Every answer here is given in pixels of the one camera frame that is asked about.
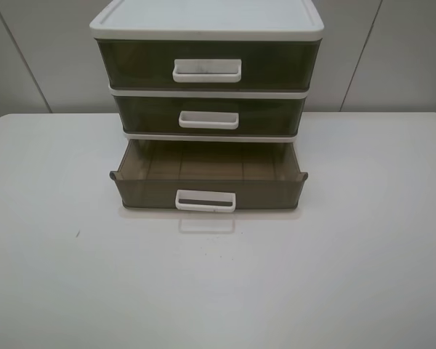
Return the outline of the smoky brown drawer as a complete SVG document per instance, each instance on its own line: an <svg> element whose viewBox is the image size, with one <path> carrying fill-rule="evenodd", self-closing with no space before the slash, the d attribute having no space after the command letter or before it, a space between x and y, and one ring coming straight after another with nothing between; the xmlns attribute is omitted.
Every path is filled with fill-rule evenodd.
<svg viewBox="0 0 436 349"><path fill-rule="evenodd" d="M123 129L139 135L292 137L297 134L305 99L225 99L189 97L114 97ZM237 114L231 129L181 127L182 112Z"/></svg>
<svg viewBox="0 0 436 349"><path fill-rule="evenodd" d="M291 143L130 140L111 180L130 209L295 209L308 174Z"/></svg>
<svg viewBox="0 0 436 349"><path fill-rule="evenodd" d="M319 41L135 41L97 40L114 89L305 92L310 87ZM241 80L179 83L175 60L240 60Z"/></svg>

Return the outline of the white plastic drawer cabinet frame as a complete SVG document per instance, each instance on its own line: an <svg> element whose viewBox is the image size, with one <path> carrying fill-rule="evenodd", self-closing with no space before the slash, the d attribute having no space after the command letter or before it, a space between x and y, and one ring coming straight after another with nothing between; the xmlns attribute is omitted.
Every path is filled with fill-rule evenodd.
<svg viewBox="0 0 436 349"><path fill-rule="evenodd" d="M323 21L311 1L112 1L90 23L97 42L135 41L319 41ZM179 83L233 83L241 80L240 60L175 60ZM302 99L305 92L114 89L118 97ZM231 129L237 114L182 112L181 127ZM124 134L136 140L192 140L289 143L292 137Z"/></svg>

